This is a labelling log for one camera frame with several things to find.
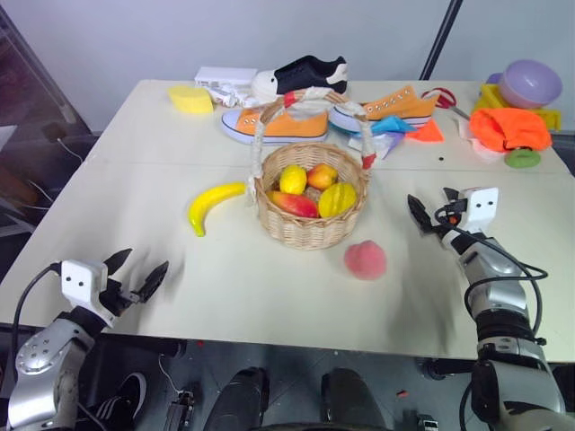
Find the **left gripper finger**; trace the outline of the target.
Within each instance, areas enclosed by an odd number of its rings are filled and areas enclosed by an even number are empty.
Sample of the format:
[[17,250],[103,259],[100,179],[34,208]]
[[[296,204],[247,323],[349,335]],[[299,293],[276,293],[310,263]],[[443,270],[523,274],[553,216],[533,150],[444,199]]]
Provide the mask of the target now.
[[139,303],[146,303],[156,292],[159,286],[163,283],[169,268],[169,261],[165,261],[157,266],[146,277],[144,284],[136,292],[137,301]]
[[131,248],[117,251],[103,262],[103,264],[108,269],[109,277],[112,276],[116,271],[118,271],[123,266],[123,264],[126,262],[131,252],[132,252]]

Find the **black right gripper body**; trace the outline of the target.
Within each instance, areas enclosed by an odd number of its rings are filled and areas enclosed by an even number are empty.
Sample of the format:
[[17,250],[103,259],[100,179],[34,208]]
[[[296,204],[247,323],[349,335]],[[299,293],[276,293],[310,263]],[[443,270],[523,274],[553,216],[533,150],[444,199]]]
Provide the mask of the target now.
[[427,217],[424,233],[434,233],[440,239],[443,239],[447,233],[453,231],[459,225],[464,212],[464,205],[462,203],[450,203],[437,209],[433,215],[436,223],[433,224],[431,216],[427,211],[424,215]]

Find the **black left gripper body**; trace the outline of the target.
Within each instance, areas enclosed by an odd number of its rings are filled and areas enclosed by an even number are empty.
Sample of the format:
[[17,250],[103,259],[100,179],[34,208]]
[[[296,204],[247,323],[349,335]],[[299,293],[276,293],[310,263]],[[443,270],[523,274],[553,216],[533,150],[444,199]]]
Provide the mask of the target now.
[[114,316],[121,316],[131,305],[139,303],[137,294],[124,292],[121,287],[119,281],[108,277],[104,289],[99,293],[100,304]]

